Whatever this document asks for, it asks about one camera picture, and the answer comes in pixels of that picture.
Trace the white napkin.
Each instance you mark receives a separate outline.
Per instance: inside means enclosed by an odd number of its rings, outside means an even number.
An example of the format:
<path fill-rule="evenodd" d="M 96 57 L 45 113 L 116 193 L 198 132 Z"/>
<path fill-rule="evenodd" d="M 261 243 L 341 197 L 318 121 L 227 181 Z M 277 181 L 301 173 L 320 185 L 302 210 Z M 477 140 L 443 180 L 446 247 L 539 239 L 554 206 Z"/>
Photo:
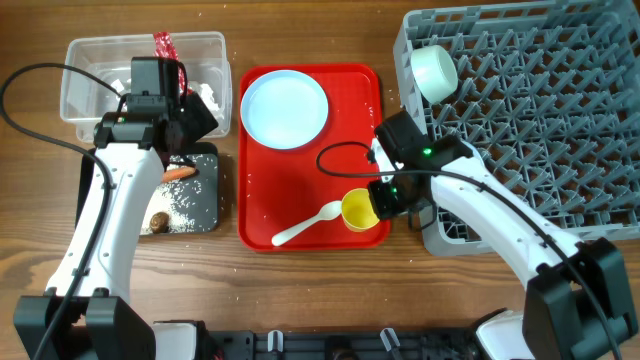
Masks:
<path fill-rule="evenodd" d="M 128 79 L 122 82 L 116 79 L 111 83 L 111 86 L 116 89 L 119 94 L 123 95 L 131 89 L 131 80 Z M 208 84 L 190 82 L 189 89 L 195 91 L 200 96 L 210 111 L 214 113 L 221 111 L 220 105 L 214 99 L 213 89 Z"/>

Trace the yellow cup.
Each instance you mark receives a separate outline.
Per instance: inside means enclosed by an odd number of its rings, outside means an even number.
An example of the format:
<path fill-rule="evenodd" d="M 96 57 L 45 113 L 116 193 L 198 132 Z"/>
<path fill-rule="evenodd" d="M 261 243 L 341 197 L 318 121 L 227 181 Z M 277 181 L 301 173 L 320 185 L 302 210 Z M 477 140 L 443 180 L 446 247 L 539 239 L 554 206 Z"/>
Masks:
<path fill-rule="evenodd" d="M 353 232 L 367 231 L 379 223 L 366 188 L 356 188 L 344 195 L 341 216 L 346 227 Z"/>

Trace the orange carrot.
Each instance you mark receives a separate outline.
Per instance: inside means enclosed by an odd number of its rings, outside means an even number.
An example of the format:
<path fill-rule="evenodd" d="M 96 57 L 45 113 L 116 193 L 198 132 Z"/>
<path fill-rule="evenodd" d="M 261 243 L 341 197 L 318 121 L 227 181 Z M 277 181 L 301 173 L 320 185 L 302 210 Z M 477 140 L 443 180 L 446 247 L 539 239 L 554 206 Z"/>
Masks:
<path fill-rule="evenodd" d="M 172 181 L 187 178 L 194 175 L 195 173 L 196 169 L 189 166 L 167 170 L 162 176 L 162 183 L 169 183 Z"/>

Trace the white plastic spoon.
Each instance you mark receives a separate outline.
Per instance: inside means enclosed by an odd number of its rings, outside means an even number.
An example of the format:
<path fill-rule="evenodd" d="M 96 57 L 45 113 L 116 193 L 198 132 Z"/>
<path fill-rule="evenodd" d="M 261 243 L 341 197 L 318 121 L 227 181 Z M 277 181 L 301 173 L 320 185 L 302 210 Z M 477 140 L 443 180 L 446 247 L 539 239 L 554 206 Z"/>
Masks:
<path fill-rule="evenodd" d="M 282 246 L 312 225 L 321 221 L 336 219 L 341 215 L 341 206 L 342 202 L 340 200 L 325 204 L 313 217 L 274 235 L 271 239 L 272 245 L 276 247 Z"/>

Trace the red snack wrapper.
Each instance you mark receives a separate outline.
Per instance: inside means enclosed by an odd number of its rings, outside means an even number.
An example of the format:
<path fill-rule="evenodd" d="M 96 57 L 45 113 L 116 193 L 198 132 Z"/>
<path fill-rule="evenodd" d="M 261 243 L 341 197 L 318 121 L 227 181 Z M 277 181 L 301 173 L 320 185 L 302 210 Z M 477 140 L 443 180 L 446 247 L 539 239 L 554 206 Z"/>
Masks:
<path fill-rule="evenodd" d="M 153 34 L 153 39 L 156 47 L 154 52 L 156 57 L 167 58 L 177 62 L 180 61 L 171 35 L 168 32 L 156 32 Z M 192 92 L 188 84 L 186 68 L 183 64 L 179 65 L 179 83 L 181 87 L 181 95 L 187 96 Z"/>

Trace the white rice pile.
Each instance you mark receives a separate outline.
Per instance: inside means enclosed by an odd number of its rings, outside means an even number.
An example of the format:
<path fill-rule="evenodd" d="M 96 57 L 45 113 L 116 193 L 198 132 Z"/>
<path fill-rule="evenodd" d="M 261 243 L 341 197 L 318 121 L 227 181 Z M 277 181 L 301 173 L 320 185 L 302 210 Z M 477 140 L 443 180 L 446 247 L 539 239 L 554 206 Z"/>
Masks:
<path fill-rule="evenodd" d="M 170 216 L 169 229 L 164 234 L 206 233 L 218 225 L 219 164 L 215 154 L 172 156 L 167 170 L 194 167 L 190 177 L 161 183 L 147 207 L 140 235 L 152 235 L 149 220 L 157 212 Z"/>

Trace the light blue plate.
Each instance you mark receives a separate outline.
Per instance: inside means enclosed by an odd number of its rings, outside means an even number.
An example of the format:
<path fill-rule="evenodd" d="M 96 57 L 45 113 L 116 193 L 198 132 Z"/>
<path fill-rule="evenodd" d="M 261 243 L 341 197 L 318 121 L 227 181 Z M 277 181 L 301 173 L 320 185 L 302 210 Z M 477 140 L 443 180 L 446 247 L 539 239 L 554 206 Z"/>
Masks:
<path fill-rule="evenodd" d="M 292 150 L 314 140 L 329 117 L 328 97 L 311 76 L 275 70 L 253 81 L 241 99 L 240 117 L 248 135 L 276 150 Z"/>

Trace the brown mushroom piece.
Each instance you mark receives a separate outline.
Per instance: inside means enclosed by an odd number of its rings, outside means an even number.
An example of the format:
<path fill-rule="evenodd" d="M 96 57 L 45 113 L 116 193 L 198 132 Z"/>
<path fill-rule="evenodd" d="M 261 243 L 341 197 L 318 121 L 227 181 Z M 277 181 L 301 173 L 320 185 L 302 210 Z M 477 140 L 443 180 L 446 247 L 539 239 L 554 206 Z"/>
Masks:
<path fill-rule="evenodd" d="M 169 229 L 170 216 L 166 212 L 157 212 L 149 220 L 149 229 L 153 234 L 166 233 Z"/>

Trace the green bowl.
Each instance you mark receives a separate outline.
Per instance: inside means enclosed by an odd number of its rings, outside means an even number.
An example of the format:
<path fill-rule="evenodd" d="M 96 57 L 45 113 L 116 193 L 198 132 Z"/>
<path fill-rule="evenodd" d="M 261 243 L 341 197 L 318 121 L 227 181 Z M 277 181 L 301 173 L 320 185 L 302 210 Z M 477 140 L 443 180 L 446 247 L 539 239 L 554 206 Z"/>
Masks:
<path fill-rule="evenodd" d="M 421 95 L 432 104 L 441 103 L 458 87 L 458 73 L 449 53 L 440 45 L 414 50 L 411 72 Z"/>

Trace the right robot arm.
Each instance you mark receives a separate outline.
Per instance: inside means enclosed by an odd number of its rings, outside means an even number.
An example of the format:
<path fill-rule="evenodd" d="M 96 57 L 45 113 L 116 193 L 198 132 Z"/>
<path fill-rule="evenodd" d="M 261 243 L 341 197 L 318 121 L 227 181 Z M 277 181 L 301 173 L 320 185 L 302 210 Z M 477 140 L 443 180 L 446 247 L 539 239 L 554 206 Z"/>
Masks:
<path fill-rule="evenodd" d="M 434 205 L 469 225 L 513 270 L 522 311 L 483 320 L 490 359 L 598 359 L 620 354 L 639 324 L 624 258 L 605 238 L 584 241 L 502 185 L 455 135 L 431 141 L 402 111 L 374 130 L 380 174 L 368 188 L 379 219 Z"/>

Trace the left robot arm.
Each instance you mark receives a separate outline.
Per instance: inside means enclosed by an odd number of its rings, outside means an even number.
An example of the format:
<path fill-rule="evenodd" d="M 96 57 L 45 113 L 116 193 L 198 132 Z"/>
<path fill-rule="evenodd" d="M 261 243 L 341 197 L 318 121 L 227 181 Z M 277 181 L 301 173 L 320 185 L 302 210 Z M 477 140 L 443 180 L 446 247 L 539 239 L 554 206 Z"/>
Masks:
<path fill-rule="evenodd" d="M 32 359 L 221 359 L 201 321 L 148 324 L 130 278 L 151 197 L 171 156 L 218 123 L 174 59 L 135 57 L 132 87 L 95 125 L 89 189 L 67 252 L 39 296 L 22 296 L 14 327 Z"/>

